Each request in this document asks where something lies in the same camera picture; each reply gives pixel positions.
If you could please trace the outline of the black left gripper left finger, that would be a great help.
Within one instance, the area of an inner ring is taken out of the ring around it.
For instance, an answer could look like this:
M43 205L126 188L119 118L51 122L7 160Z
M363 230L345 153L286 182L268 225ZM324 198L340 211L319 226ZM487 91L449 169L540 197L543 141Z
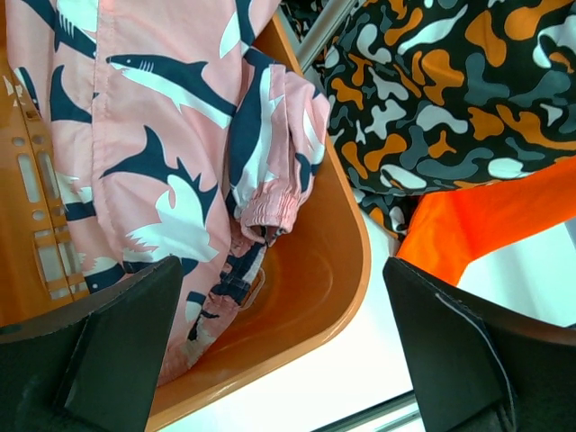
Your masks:
M3 431L145 429L179 300L169 256L117 284L1 328Z

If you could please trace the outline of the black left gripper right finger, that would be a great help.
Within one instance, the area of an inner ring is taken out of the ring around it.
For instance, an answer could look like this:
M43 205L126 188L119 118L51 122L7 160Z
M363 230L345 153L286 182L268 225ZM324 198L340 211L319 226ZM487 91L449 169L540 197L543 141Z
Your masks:
M383 280L427 431L573 431L575 329L532 319L396 257Z

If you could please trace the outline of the pink navy patterned shorts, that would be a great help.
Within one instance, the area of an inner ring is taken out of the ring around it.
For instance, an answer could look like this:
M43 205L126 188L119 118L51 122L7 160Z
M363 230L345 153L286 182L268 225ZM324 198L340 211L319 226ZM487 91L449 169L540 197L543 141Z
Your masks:
M185 374L292 230L329 102L254 45L275 1L9 1L7 57L47 123L97 292L164 257L184 279L159 374Z

